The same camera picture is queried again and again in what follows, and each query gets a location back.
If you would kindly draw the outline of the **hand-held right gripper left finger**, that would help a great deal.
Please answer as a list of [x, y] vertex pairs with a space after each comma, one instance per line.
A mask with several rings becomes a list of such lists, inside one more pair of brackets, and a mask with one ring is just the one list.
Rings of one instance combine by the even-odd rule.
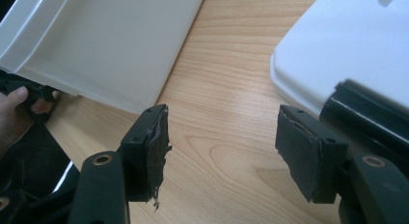
[[168, 133], [169, 107], [159, 104], [146, 109], [124, 136], [118, 153], [124, 171], [129, 202], [149, 202], [159, 208], [159, 189], [164, 181], [166, 154], [172, 149]]

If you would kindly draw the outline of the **white plastic tray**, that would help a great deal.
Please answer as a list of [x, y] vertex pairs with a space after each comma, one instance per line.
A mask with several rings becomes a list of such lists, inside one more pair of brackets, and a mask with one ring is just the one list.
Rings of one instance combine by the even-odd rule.
[[0, 70], [140, 114], [202, 1], [13, 0], [0, 16]]

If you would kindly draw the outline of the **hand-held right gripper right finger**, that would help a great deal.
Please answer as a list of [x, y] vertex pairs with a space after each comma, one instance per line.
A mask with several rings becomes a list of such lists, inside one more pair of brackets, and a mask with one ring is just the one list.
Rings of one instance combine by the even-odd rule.
[[281, 105], [275, 147], [308, 202], [335, 202], [336, 169], [348, 148], [344, 139], [308, 112]]

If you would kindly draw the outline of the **white plastic box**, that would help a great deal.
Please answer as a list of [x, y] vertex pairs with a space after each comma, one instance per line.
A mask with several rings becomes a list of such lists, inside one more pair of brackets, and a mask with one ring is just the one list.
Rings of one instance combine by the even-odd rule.
[[316, 117], [347, 79], [409, 110], [409, 0], [316, 0], [275, 47], [270, 75]]

